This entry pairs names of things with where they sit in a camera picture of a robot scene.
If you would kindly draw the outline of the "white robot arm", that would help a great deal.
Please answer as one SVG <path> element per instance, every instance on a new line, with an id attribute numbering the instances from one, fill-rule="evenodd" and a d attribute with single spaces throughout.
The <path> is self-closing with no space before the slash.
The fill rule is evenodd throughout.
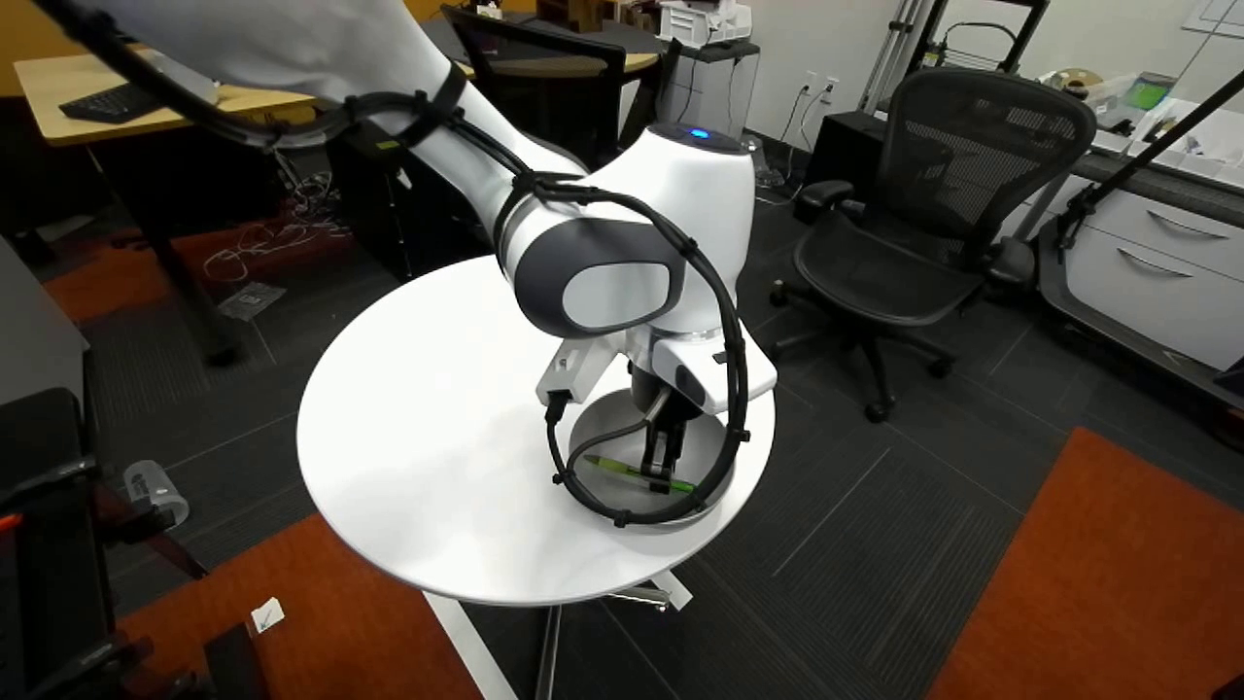
<path id="1" fill-rule="evenodd" d="M 715 132 L 654 125 L 588 172 L 520 132 L 402 0 L 39 0 L 106 67 L 233 143 L 374 132 L 452 181 L 520 313 L 621 340 L 637 373 L 744 443 L 755 362 L 734 309 L 755 165 Z"/>

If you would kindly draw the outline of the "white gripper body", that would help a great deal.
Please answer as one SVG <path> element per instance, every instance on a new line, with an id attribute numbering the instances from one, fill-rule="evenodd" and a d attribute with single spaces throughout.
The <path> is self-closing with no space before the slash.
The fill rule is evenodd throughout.
<path id="1" fill-rule="evenodd" d="M 665 382 L 673 392 L 680 392 L 709 416 L 718 416 L 726 407 L 726 351 L 718 335 L 646 330 L 564 339 L 550 370 L 542 373 L 542 399 L 553 399 L 558 392 L 588 399 L 620 359 Z"/>

